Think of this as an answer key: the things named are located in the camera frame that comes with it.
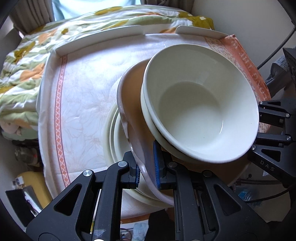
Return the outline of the pink lobed shallow dish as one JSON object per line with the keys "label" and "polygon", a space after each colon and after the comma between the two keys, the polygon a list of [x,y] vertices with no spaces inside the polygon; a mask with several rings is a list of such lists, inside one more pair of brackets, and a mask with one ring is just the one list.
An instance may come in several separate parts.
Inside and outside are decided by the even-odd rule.
{"label": "pink lobed shallow dish", "polygon": [[[117,106],[125,136],[132,149],[136,162],[140,165],[142,176],[151,192],[160,200],[171,206],[173,193],[170,190],[159,191],[156,187],[153,142],[155,138],[148,129],[140,105],[140,91],[144,71],[148,60],[140,61],[129,68],[122,76],[117,89]],[[224,183],[231,186],[247,170],[250,162],[246,156],[237,161],[213,164],[206,162],[188,163],[172,155],[174,161],[189,170],[201,172],[210,170]]]}

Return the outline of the grey hanging garment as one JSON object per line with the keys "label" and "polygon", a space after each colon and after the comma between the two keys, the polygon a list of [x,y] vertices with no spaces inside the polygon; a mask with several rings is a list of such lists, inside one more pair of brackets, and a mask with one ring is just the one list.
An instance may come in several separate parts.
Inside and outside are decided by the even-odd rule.
{"label": "grey hanging garment", "polygon": [[281,89],[291,82],[288,63],[284,55],[279,57],[271,65],[270,75],[265,80],[271,97],[275,96]]}

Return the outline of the yellow stool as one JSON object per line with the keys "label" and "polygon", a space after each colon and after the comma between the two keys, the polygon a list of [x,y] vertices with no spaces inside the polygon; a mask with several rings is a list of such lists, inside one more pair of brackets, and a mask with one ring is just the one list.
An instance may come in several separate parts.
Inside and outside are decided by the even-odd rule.
{"label": "yellow stool", "polygon": [[31,186],[42,208],[45,208],[53,200],[42,172],[20,173],[16,177],[16,183],[20,187]]}

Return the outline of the cream bowl with dots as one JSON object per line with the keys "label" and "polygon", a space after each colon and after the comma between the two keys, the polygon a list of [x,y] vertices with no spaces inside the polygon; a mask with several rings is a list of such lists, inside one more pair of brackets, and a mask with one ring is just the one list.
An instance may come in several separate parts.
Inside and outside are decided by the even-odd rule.
{"label": "cream bowl with dots", "polygon": [[179,44],[159,51],[145,68],[142,89],[158,131],[192,159],[229,163],[255,141],[255,94],[243,73],[213,50]]}

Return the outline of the black metal rack tube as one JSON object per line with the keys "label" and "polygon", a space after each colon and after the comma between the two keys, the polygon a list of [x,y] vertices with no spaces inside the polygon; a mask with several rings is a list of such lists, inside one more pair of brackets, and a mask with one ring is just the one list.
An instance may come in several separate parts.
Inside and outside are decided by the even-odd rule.
{"label": "black metal rack tube", "polygon": [[262,68],[275,54],[277,54],[280,51],[280,49],[290,40],[290,38],[293,36],[294,33],[295,33],[295,27],[284,39],[284,41],[260,65],[257,66],[257,70]]}

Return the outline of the cream oval duck dish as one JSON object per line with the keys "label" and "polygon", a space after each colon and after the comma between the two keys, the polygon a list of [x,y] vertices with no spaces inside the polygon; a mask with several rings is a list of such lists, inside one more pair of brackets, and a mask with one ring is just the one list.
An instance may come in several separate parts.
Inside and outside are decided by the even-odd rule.
{"label": "cream oval duck dish", "polygon": [[[111,150],[112,162],[121,161],[126,152],[130,151],[129,143],[126,139],[125,132],[122,127],[120,114],[118,108],[111,119],[111,126],[109,128],[109,145]],[[138,200],[139,202],[155,207],[169,207],[163,201],[160,201],[148,188],[146,182],[140,174],[140,182],[137,189],[125,189],[129,196]]]}

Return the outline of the white tray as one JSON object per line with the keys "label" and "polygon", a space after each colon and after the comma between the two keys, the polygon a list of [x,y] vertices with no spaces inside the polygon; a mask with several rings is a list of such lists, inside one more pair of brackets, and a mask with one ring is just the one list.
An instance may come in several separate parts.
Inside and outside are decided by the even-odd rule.
{"label": "white tray", "polygon": [[[223,39],[228,35],[226,33],[218,32],[215,30],[209,30],[205,28],[190,27],[190,26],[178,26],[175,30],[179,35],[193,35],[208,37],[213,39]],[[78,39],[71,40],[69,43],[61,43],[51,51],[51,56],[62,57],[70,53],[76,52],[80,49],[92,46],[98,43],[129,37],[144,36],[144,27],[140,25],[119,27],[111,30],[105,30],[98,33],[94,33],[88,36],[81,36]]]}

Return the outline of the floral pink table cloth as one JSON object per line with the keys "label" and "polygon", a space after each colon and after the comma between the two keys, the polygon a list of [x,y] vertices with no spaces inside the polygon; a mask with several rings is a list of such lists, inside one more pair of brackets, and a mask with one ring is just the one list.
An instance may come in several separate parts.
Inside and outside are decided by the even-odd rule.
{"label": "floral pink table cloth", "polygon": [[103,131],[126,70],[176,44],[218,52],[246,76],[257,100],[270,93],[235,36],[217,40],[179,34],[146,34],[98,43],[59,57],[49,56],[37,100],[45,182],[56,197],[83,171],[105,170]]}

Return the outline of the green orange floral blanket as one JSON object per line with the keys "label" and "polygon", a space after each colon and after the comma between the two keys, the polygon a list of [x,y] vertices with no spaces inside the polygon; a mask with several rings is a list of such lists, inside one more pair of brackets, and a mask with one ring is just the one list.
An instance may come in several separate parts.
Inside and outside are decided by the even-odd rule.
{"label": "green orange floral blanket", "polygon": [[81,36],[125,26],[149,33],[174,33],[178,26],[214,29],[211,18],[168,6],[113,6],[43,25],[25,35],[1,67],[1,135],[8,140],[38,138],[36,102],[50,52]]}

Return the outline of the grey curtain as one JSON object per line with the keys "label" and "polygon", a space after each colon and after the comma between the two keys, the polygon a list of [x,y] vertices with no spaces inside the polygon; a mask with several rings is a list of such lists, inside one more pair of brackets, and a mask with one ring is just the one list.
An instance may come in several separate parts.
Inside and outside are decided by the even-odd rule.
{"label": "grey curtain", "polygon": [[10,19],[14,27],[26,35],[55,21],[52,0],[21,0],[10,13]]}

